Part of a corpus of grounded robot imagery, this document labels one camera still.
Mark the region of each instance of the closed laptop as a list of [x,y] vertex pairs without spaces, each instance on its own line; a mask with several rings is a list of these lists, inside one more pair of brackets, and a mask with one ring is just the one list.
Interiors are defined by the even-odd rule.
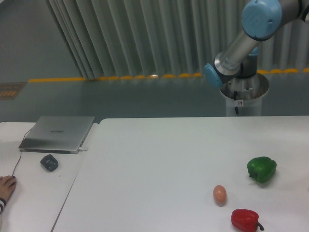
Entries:
[[77,154],[93,116],[42,116],[19,146],[21,151]]

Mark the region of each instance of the blue joint cap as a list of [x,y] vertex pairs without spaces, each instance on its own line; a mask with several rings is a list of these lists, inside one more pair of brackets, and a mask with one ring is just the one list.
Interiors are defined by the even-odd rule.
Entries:
[[249,36],[265,39],[279,28],[281,18],[278,0],[251,0],[242,11],[241,23]]
[[213,87],[220,87],[223,85],[218,73],[209,63],[205,65],[204,73],[206,75],[207,80]]

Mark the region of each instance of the label on robot base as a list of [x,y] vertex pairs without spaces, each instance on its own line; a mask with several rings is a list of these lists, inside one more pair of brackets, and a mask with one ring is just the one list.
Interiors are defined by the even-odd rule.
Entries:
[[243,107],[243,100],[234,100],[234,107]]
[[229,69],[229,70],[234,70],[234,69],[237,68],[237,66],[239,66],[238,63],[234,63],[234,62],[230,61],[228,58],[226,58],[226,59],[223,61],[222,65],[223,65],[224,67],[226,67],[227,69]]

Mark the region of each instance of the hand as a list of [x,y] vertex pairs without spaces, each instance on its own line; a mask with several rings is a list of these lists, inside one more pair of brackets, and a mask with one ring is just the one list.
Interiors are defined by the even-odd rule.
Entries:
[[0,198],[3,198],[7,202],[15,188],[15,176],[0,176]]

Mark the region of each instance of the yellow floor line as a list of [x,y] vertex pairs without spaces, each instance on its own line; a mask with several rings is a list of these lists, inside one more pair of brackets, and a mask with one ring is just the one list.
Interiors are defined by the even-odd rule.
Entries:
[[84,81],[83,77],[65,77],[65,78],[42,78],[30,79],[28,82],[57,82],[57,81]]
[[[270,71],[267,70],[258,70],[257,71],[260,74],[272,74],[272,73],[299,73],[300,71],[297,69],[272,69]],[[303,73],[309,73],[309,68],[305,68]],[[180,78],[189,78],[189,77],[201,77],[201,73],[197,72],[193,75],[190,75],[188,73],[181,73],[178,75]],[[98,77],[91,81],[108,81],[108,80],[136,80],[136,79],[156,79],[159,78],[158,75],[138,75],[138,76],[121,76],[120,78],[118,76],[102,76]],[[162,78],[176,78],[174,74],[165,74],[162,76]],[[85,81],[86,79],[83,77],[66,77],[66,78],[42,78],[42,79],[30,79],[28,82],[58,82],[58,81]]]

